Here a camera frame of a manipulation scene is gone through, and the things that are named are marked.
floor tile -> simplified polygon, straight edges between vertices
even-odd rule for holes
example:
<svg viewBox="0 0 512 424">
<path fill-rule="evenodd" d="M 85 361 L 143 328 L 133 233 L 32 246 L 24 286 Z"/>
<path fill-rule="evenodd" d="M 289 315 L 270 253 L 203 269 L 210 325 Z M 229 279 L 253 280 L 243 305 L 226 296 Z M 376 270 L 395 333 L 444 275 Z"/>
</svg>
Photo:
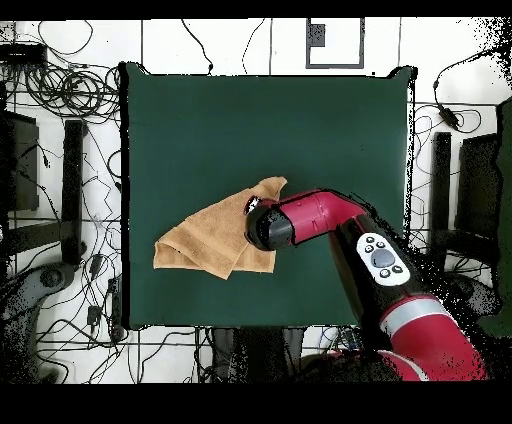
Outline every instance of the floor tile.
<svg viewBox="0 0 512 424">
<path fill-rule="evenodd" d="M 399 18 L 365 18 L 363 69 L 306 69 L 306 18 L 274 18 L 272 75 L 388 76 L 398 65 L 399 32 Z"/>
<path fill-rule="evenodd" d="M 432 85 L 445 67 L 489 48 L 478 30 L 478 21 L 469 18 L 402 18 L 400 65 L 418 68 L 417 101 L 434 101 Z M 496 56 L 447 70 L 437 89 L 441 103 L 497 104 L 511 95 Z"/>
<path fill-rule="evenodd" d="M 270 18 L 185 19 L 212 61 L 212 75 L 267 75 Z M 207 74 L 208 61 L 179 19 L 144 21 L 143 65 L 152 74 Z"/>
</svg>

brown towel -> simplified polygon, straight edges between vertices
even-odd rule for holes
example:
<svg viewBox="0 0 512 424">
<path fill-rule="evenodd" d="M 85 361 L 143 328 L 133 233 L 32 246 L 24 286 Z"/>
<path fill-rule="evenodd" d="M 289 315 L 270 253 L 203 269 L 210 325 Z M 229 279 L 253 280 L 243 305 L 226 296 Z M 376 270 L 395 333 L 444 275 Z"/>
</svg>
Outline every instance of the brown towel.
<svg viewBox="0 0 512 424">
<path fill-rule="evenodd" d="M 204 270 L 225 280 L 233 270 L 273 272 L 275 252 L 258 250 L 244 237 L 244 208 L 253 195 L 278 200 L 286 183 L 267 178 L 189 216 L 155 243 L 153 267 Z"/>
</svg>

black cable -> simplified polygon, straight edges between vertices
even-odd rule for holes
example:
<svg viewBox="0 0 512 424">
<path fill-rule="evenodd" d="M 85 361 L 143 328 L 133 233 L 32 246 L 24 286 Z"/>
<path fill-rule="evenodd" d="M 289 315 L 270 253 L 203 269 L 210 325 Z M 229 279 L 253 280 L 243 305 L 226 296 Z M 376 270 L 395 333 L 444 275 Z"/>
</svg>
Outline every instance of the black cable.
<svg viewBox="0 0 512 424">
<path fill-rule="evenodd" d="M 477 59 L 479 59 L 481 57 L 497 53 L 497 52 L 499 52 L 501 50 L 503 50 L 503 51 L 507 51 L 507 49 L 510 50 L 511 44 L 512 44 L 512 42 L 507 43 L 505 45 L 501 45 L 501 46 L 498 46 L 498 47 L 493 47 L 491 49 L 487 49 L 487 50 L 483 50 L 481 52 L 475 53 L 475 54 L 467 57 L 466 59 L 459 60 L 458 62 L 455 62 L 455 63 L 453 63 L 451 65 L 448 65 L 447 67 L 442 69 L 441 72 L 439 72 L 439 74 L 437 75 L 437 78 L 436 78 L 436 80 L 434 81 L 434 84 L 433 84 L 434 99 L 435 99 L 436 107 L 439 109 L 439 115 L 443 118 L 443 120 L 447 123 L 447 125 L 449 125 L 451 128 L 453 128 L 455 131 L 458 131 L 458 132 L 463 133 L 463 134 L 470 134 L 474 130 L 472 130 L 472 131 L 463 131 L 463 130 L 461 130 L 460 127 L 462 125 L 459 124 L 458 119 L 456 117 L 456 113 L 454 113 L 449 108 L 445 108 L 441 103 L 439 103 L 439 100 L 437 99 L 437 89 L 439 87 L 439 79 L 441 78 L 441 75 L 445 71 L 447 71 L 450 68 L 453 68 L 453 67 L 455 67 L 457 65 L 461 65 L 461 64 L 467 63 L 467 62 L 473 62 L 473 61 L 475 61 L 475 60 L 477 60 Z M 480 122 L 481 122 L 482 116 L 480 115 L 480 112 L 478 112 L 476 110 L 472 110 L 472 111 L 476 112 L 479 115 L 479 119 L 480 119 Z"/>
<path fill-rule="evenodd" d="M 501 46 L 498 46 L 498 47 L 493 47 L 493 48 L 490 48 L 490 49 L 486 49 L 486 50 L 482 50 L 478 53 L 475 53 L 465 59 L 462 59 L 462 60 L 459 60 L 458 62 L 455 62 L 455 63 L 452 63 L 451 65 L 448 65 L 447 67 L 445 67 L 444 69 L 441 70 L 441 72 L 439 72 L 439 74 L 437 75 L 437 78 L 436 80 L 434 81 L 434 84 L 433 84 L 433 88 L 434 88 L 434 99 L 436 101 L 436 105 L 438 107 L 441 107 L 441 104 L 439 103 L 439 101 L 437 100 L 437 89 L 439 87 L 439 79 L 441 78 L 441 75 L 446 72 L 448 69 L 451 69 L 457 65 L 462 65 L 463 63 L 469 63 L 469 62 L 473 62 L 477 59 L 480 59 L 481 57 L 484 57 L 484 56 L 489 56 L 491 54 L 494 54 L 494 53 L 497 53 L 498 51 L 500 50 L 503 50 L 503 51 L 506 51 L 507 49 L 510 49 L 510 44 L 511 43 L 507 43 L 505 45 L 501 45 Z"/>
<path fill-rule="evenodd" d="M 92 380 L 96 380 L 97 378 L 100 378 L 100 376 L 99 376 L 99 375 L 94 376 L 94 374 L 96 374 L 96 372 L 98 372 L 98 370 L 103 366 L 103 364 L 108 364 L 108 361 L 109 361 L 112 357 L 116 356 L 116 359 L 115 359 L 115 360 L 114 360 L 110 365 L 106 366 L 106 367 L 105 367 L 105 369 L 103 370 L 103 372 L 101 373 L 101 378 L 100 378 L 100 381 L 98 382 L 98 384 L 99 384 L 99 383 L 101 382 L 101 379 L 102 379 L 102 378 L 103 378 L 103 376 L 105 375 L 105 373 L 106 373 L 106 372 L 107 372 L 107 371 L 108 371 L 108 370 L 109 370 L 109 369 L 110 369 L 110 368 L 111 368 L 111 367 L 116 363 L 116 361 L 119 359 L 119 357 L 121 356 L 121 352 L 123 351 L 123 349 L 124 349 L 124 348 L 125 348 L 125 346 L 123 346 L 119 352 L 114 352 L 114 353 L 110 354 L 110 355 L 107 357 L 107 359 L 105 359 L 105 360 L 104 360 L 104 361 L 103 361 L 103 362 L 98 366 L 98 368 L 96 368 L 96 369 L 92 372 L 91 376 L 89 377 L 89 380 L 88 380 L 86 383 L 91 384 Z"/>
<path fill-rule="evenodd" d="M 66 370 L 66 375 L 64 376 L 64 379 L 62 380 L 61 384 L 64 384 L 69 376 L 69 368 L 67 365 L 61 364 L 60 362 L 52 361 L 51 359 L 45 359 L 41 355 L 36 354 L 37 358 L 39 358 L 43 362 L 48 362 L 50 364 L 58 365 L 59 367 L 62 367 Z"/>
<path fill-rule="evenodd" d="M 188 28 L 188 26 L 185 24 L 185 21 L 183 19 L 181 19 L 181 23 L 183 24 L 183 27 L 187 30 L 187 32 L 190 34 L 190 36 L 196 40 L 197 44 L 199 44 L 199 46 L 201 47 L 201 50 L 203 50 L 203 56 L 204 58 L 210 63 L 208 65 L 208 73 L 206 75 L 211 75 L 212 74 L 212 69 L 213 69 L 213 63 L 210 59 L 208 59 L 208 56 L 206 56 L 206 52 L 204 51 L 204 46 L 203 46 L 203 43 L 201 43 L 199 41 L 199 39 L 194 35 L 192 34 L 192 31 L 190 31 L 190 29 Z"/>
<path fill-rule="evenodd" d="M 62 55 L 62 56 L 71 56 L 71 55 L 74 55 L 74 54 L 80 53 L 83 49 L 85 49 L 85 48 L 89 45 L 89 43 L 90 43 L 90 41 L 91 41 L 91 38 L 92 38 L 92 36 L 93 36 L 93 34 L 94 34 L 94 28 L 92 27 L 92 25 L 91 25 L 88 21 L 86 21 L 85 19 L 84 19 L 83 21 L 84 21 L 84 22 L 87 24 L 87 26 L 89 27 L 89 30 L 90 30 L 89 37 L 87 38 L 87 41 L 84 43 L 84 45 L 83 45 L 82 47 L 80 47 L 78 50 L 75 50 L 74 52 L 64 53 L 64 52 L 61 52 L 61 51 L 57 50 L 56 48 L 54 48 L 54 47 L 50 47 L 50 46 L 48 45 L 48 43 L 47 43 L 47 42 L 45 41 L 45 39 L 43 38 L 43 35 L 41 34 L 41 27 L 42 27 L 42 25 L 43 25 L 43 22 L 47 22 L 47 21 L 40 21 L 40 22 L 39 22 L 39 25 L 37 26 L 37 33 L 38 33 L 38 35 L 39 35 L 39 38 L 42 40 L 42 42 L 46 45 L 46 47 L 48 47 L 48 49 L 49 49 L 53 54 L 57 53 L 57 54 Z"/>
<path fill-rule="evenodd" d="M 98 346 L 101 346 L 101 347 L 104 347 L 104 348 L 111 348 L 111 347 L 114 347 L 114 344 L 112 342 L 110 343 L 104 343 L 104 342 L 100 342 L 99 340 L 95 339 L 94 337 L 91 337 L 89 334 L 87 334 L 86 332 L 84 332 L 83 330 L 81 330 L 80 328 L 78 328 L 75 324 L 73 324 L 71 321 L 68 321 L 67 319 L 63 319 L 63 318 L 60 318 L 58 319 L 57 321 L 55 321 L 48 330 L 51 330 L 58 322 L 64 322 L 66 323 L 67 325 L 73 327 L 75 330 L 77 330 L 82 336 L 85 336 L 87 339 L 89 339 L 90 341 L 93 341 L 95 342 Z M 46 334 L 48 334 L 49 331 L 45 331 L 43 333 L 43 335 L 41 337 L 39 337 L 37 340 L 36 340 L 36 343 L 39 343 L 41 341 L 41 339 L 46 336 Z"/>
<path fill-rule="evenodd" d="M 109 174 L 110 174 L 110 175 L 112 175 L 113 177 L 121 178 L 121 175 L 114 174 L 114 173 L 112 172 L 112 168 L 110 167 L 110 161 L 111 161 L 111 160 L 112 160 L 112 158 L 113 158 L 115 155 L 117 155 L 118 153 L 121 153 L 121 149 L 116 150 L 114 153 L 112 153 L 112 154 L 109 156 L 109 158 L 108 158 L 108 160 L 107 160 L 107 171 L 108 171 L 108 172 L 109 172 Z"/>
<path fill-rule="evenodd" d="M 39 185 L 36 181 L 34 181 L 32 178 L 30 178 L 27 174 L 25 174 L 23 171 L 20 171 L 19 169 L 16 170 L 16 172 L 18 172 L 23 178 L 27 179 L 28 181 L 30 181 L 32 184 L 36 185 L 43 193 L 44 195 L 46 196 L 46 198 L 48 199 L 48 202 L 50 203 L 50 207 L 52 209 L 52 212 L 53 214 L 55 215 L 55 220 L 59 223 L 59 232 L 61 232 L 61 222 L 60 222 L 60 218 L 57 214 L 57 211 L 55 210 L 55 207 L 53 206 L 53 202 L 52 202 L 52 199 L 50 199 L 50 196 L 48 196 L 48 193 L 46 192 L 46 188 Z"/>
<path fill-rule="evenodd" d="M 126 358 L 127 358 L 127 363 L 128 363 L 128 374 L 130 374 L 130 378 L 132 380 L 132 383 L 133 384 L 137 384 L 135 382 L 135 379 L 133 378 L 133 375 L 132 375 L 132 368 L 130 366 L 130 345 L 128 345 L 128 349 L 127 349 L 127 352 L 128 354 L 126 355 Z"/>
<path fill-rule="evenodd" d="M 242 66 L 244 67 L 244 72 L 245 72 L 245 75 L 247 75 L 247 69 L 245 69 L 245 54 L 247 53 L 247 49 L 249 49 L 249 44 L 251 44 L 251 40 L 252 40 L 252 37 L 254 36 L 254 33 L 256 31 L 258 31 L 259 27 L 263 25 L 263 22 L 265 22 L 267 18 L 263 18 L 263 20 L 261 21 L 261 23 L 256 27 L 254 28 L 254 31 L 252 32 L 251 36 L 249 37 L 249 41 L 247 42 L 247 46 L 245 46 L 245 50 L 244 50 L 244 54 L 242 55 Z"/>
<path fill-rule="evenodd" d="M 37 252 L 33 257 L 32 259 L 30 260 L 30 262 L 27 264 L 27 266 L 25 266 L 21 271 L 18 271 L 18 273 L 16 275 L 14 275 L 13 277 L 11 277 L 9 280 L 7 281 L 10 281 L 10 280 L 13 280 L 13 279 L 16 279 L 17 277 L 19 277 L 21 274 L 23 274 L 25 271 L 27 271 L 31 266 L 32 266 L 32 263 L 34 262 L 34 260 L 41 254 L 41 253 L 44 253 L 50 249 L 53 249 L 54 247 L 57 247 L 58 245 L 60 245 L 60 241 L 55 243 L 55 244 L 52 244 L 51 246 L 48 246 L 46 248 L 44 248 L 43 250 Z"/>
<path fill-rule="evenodd" d="M 144 359 L 142 361 L 142 364 L 141 364 L 141 374 L 140 374 L 140 380 L 139 382 L 142 383 L 142 379 L 144 378 L 144 364 L 149 361 L 150 359 L 154 358 L 158 352 L 160 352 L 162 350 L 162 348 L 165 346 L 164 343 L 167 341 L 167 338 L 170 337 L 170 336 L 190 336 L 194 334 L 194 331 L 191 331 L 189 333 L 182 333 L 182 332 L 179 332 L 179 331 L 173 331 L 173 332 L 170 332 L 170 333 L 167 333 L 166 336 L 164 337 L 164 339 L 162 340 L 162 343 L 160 344 L 160 346 L 158 347 L 158 349 L 152 353 L 150 356 L 148 356 L 146 359 Z"/>
</svg>

green table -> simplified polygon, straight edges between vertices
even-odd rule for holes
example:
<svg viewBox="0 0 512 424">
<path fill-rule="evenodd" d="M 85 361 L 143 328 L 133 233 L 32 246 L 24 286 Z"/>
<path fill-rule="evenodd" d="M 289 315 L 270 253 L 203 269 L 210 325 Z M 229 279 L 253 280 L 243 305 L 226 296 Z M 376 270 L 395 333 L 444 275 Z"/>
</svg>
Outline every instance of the green table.
<svg viewBox="0 0 512 424">
<path fill-rule="evenodd" d="M 288 179 L 283 197 L 315 187 L 357 193 L 400 231 L 414 69 L 388 78 L 120 70 L 130 181 L 123 321 L 131 328 L 355 323 L 326 237 L 279 251 L 273 274 L 234 272 L 227 281 L 154 270 L 154 243 L 188 215 L 270 176 Z"/>
</svg>

tangled wires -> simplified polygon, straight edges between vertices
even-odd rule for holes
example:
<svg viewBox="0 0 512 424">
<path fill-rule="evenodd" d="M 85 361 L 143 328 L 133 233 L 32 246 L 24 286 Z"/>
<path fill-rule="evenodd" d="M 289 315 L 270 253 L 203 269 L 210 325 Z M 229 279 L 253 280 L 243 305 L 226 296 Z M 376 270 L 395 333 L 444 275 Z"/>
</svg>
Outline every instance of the tangled wires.
<svg viewBox="0 0 512 424">
<path fill-rule="evenodd" d="M 119 112 L 117 67 L 80 64 L 64 57 L 77 54 L 87 47 L 94 34 L 91 24 L 84 21 L 88 26 L 87 40 L 79 49 L 61 52 L 48 45 L 43 38 L 41 29 L 44 22 L 38 25 L 39 37 L 23 35 L 45 45 L 63 66 L 46 62 L 41 67 L 2 67 L 2 80 L 8 86 L 8 99 L 14 92 L 20 92 L 20 86 L 25 86 L 36 105 L 16 102 L 18 105 L 41 106 L 60 118 L 81 118 L 90 124 L 114 120 L 119 126 L 116 119 L 116 113 Z M 106 74 L 102 77 L 93 69 L 101 70 L 102 73 L 106 70 Z"/>
<path fill-rule="evenodd" d="M 90 70 L 84 70 L 88 68 L 88 65 L 81 65 L 79 70 L 73 66 L 65 69 L 48 63 L 44 69 L 26 70 L 27 92 L 39 106 L 60 118 L 77 117 L 93 124 L 113 119 L 117 123 L 117 68 L 102 66 L 108 69 L 104 79 Z M 109 79 L 112 79 L 114 86 L 109 84 Z"/>
</svg>

